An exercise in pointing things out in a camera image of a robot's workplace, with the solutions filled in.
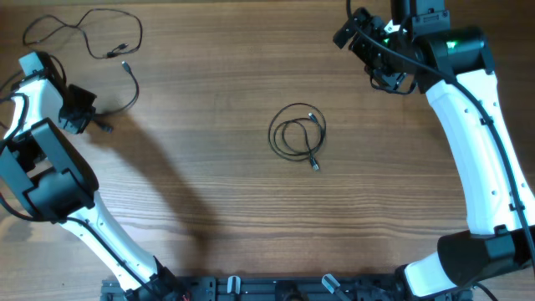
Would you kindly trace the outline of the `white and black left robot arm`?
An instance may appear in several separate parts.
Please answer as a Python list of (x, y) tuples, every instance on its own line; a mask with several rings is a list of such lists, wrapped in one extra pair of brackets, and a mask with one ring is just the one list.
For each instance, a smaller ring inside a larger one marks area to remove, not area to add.
[(8, 99), (13, 122), (1, 141), (1, 178), (24, 209), (2, 206), (29, 222), (73, 233), (116, 276), (126, 300), (186, 300), (187, 288), (114, 219), (87, 161), (64, 136), (93, 121), (95, 94), (67, 84), (45, 52), (20, 58), (24, 73)]

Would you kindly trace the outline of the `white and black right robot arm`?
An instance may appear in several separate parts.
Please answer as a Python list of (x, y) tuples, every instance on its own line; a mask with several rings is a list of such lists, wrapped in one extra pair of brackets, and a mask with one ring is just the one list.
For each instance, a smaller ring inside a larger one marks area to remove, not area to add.
[(389, 22), (364, 8), (346, 14), (334, 43), (364, 63), (374, 89), (398, 94), (412, 76), (446, 134), (466, 203), (468, 228), (399, 267), (391, 298), (453, 298), (533, 268), (534, 195), (502, 117), (486, 35), (476, 26), (453, 28), (442, 1), (394, 1)]

